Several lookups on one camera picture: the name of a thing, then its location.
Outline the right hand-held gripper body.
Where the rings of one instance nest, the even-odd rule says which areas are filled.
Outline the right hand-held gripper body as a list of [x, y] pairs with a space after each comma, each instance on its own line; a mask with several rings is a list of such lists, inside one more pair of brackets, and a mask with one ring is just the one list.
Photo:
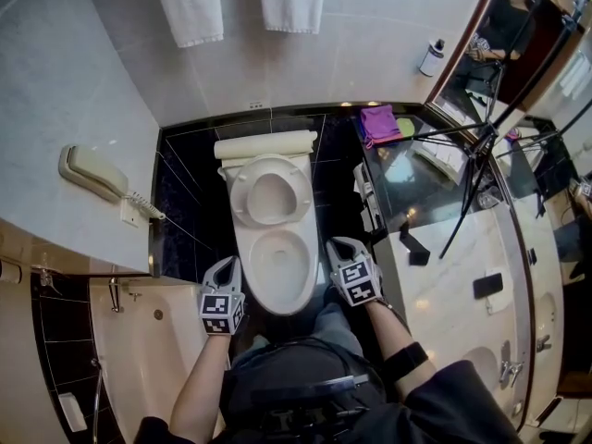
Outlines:
[[331, 279], [346, 303], [355, 307], [382, 297], [381, 272], [368, 258], [338, 267]]

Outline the white toilet seat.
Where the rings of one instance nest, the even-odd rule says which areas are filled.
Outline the white toilet seat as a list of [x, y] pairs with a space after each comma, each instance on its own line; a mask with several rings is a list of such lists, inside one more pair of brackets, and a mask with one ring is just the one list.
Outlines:
[[[253, 219], [247, 206], [247, 197], [253, 184], [264, 174], [277, 174], [292, 187], [296, 197], [296, 209], [279, 221]], [[233, 215], [249, 228], [271, 228], [300, 221], [313, 202], [310, 158], [307, 154], [287, 157], [265, 154], [255, 157], [242, 166], [232, 178], [229, 192]]]

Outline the person's left forearm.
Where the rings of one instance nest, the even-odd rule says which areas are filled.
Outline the person's left forearm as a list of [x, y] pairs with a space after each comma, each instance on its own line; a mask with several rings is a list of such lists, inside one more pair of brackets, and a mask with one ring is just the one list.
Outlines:
[[216, 429], [230, 336], [209, 336], [181, 389], [170, 418], [170, 432], [193, 444], [206, 444]]

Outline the white ceramic toilet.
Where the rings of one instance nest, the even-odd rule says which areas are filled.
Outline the white ceramic toilet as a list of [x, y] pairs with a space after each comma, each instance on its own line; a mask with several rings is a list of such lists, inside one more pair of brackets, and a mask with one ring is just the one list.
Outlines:
[[[228, 159], [218, 169], [226, 181], [253, 158]], [[315, 202], [298, 222], [271, 228], [249, 228], [232, 213], [238, 252], [254, 298], [269, 313], [294, 315], [310, 301], [317, 279], [319, 240]]]

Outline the black waist pack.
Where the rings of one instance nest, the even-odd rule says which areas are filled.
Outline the black waist pack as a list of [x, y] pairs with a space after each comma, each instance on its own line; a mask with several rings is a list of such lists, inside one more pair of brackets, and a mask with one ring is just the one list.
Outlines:
[[224, 375], [216, 444], [335, 444], [385, 404], [365, 358], [321, 339], [269, 345]]

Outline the purple cloth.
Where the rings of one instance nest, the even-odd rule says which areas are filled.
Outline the purple cloth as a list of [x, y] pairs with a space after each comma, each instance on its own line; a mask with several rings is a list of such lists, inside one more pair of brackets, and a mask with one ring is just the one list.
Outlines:
[[361, 110], [364, 143], [367, 149], [402, 137], [391, 105], [369, 106]]

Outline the black smartphone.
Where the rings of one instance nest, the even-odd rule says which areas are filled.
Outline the black smartphone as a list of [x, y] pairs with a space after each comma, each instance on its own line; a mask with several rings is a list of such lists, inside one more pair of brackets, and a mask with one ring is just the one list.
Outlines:
[[473, 281], [473, 293], [476, 300], [480, 300], [503, 291], [503, 277], [501, 273], [494, 273]]

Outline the cream rolled mat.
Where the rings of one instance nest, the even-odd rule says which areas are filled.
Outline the cream rolled mat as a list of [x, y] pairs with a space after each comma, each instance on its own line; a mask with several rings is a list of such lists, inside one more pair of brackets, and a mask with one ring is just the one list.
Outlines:
[[313, 151], [317, 132], [294, 130], [259, 134], [217, 141], [214, 155], [218, 160], [253, 158], [263, 154], [309, 154]]

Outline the clear drinking glass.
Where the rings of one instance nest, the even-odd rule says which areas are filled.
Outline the clear drinking glass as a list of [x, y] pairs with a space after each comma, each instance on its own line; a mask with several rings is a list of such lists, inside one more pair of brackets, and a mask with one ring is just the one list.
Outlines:
[[477, 203], [481, 209], [493, 208], [502, 201], [503, 196], [500, 189], [496, 186], [490, 186], [477, 194]]

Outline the white sink basin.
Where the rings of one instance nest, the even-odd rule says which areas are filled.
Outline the white sink basin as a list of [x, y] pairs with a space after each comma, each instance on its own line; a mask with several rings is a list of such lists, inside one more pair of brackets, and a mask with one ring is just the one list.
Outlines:
[[473, 348], [463, 356], [463, 359], [473, 364], [475, 371], [490, 392], [499, 386], [500, 367], [490, 348], [484, 346]]

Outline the dark jacket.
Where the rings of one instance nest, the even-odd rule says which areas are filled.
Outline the dark jacket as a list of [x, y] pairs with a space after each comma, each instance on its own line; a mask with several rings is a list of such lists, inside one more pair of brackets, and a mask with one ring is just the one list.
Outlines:
[[437, 371], [403, 403], [381, 402], [297, 423], [266, 413], [229, 424], [204, 442], [172, 433], [159, 418], [142, 419], [134, 444], [521, 444], [516, 430], [473, 364]]

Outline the chrome sink faucet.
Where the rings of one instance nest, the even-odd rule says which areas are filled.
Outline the chrome sink faucet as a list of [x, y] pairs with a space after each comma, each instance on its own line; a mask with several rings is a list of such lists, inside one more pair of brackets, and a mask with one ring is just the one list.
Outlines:
[[501, 389], [513, 388], [518, 375], [524, 368], [522, 361], [511, 360], [511, 343], [505, 340], [500, 349], [499, 386]]

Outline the chrome wall bracket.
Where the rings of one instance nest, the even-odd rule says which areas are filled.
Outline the chrome wall bracket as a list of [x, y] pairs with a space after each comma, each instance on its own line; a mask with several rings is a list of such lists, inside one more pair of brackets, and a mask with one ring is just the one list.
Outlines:
[[61, 273], [58, 270], [50, 268], [44, 265], [32, 265], [31, 272], [37, 274], [40, 277], [40, 285], [44, 288], [49, 288], [61, 295], [54, 284], [54, 277], [60, 276]]

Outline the wall soap dispenser bottle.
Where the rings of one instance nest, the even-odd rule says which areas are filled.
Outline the wall soap dispenser bottle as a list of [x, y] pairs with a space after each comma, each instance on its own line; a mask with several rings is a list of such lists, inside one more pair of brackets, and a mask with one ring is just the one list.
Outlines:
[[418, 70], [426, 77], [434, 77], [444, 59], [445, 41], [437, 39], [430, 42]]

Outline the white cylindrical wall fixture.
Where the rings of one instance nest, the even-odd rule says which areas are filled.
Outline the white cylindrical wall fixture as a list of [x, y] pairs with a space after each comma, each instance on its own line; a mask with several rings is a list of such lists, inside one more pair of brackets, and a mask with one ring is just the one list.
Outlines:
[[19, 284], [21, 281], [21, 267], [6, 260], [0, 259], [0, 282]]

